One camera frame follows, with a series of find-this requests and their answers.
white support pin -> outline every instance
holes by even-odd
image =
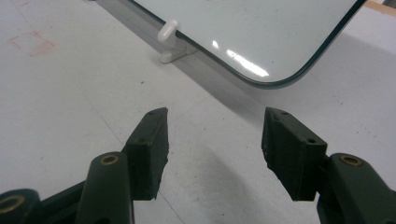
[[[178,22],[170,20],[158,33],[158,40],[168,49],[164,51],[161,56],[162,63],[170,63],[184,55],[192,54],[197,51],[191,44],[176,37],[177,27]]]

stain on surface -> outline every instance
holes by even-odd
[[[30,57],[46,55],[55,48],[55,45],[42,37],[38,31],[14,36],[8,40],[8,43],[23,50]]]

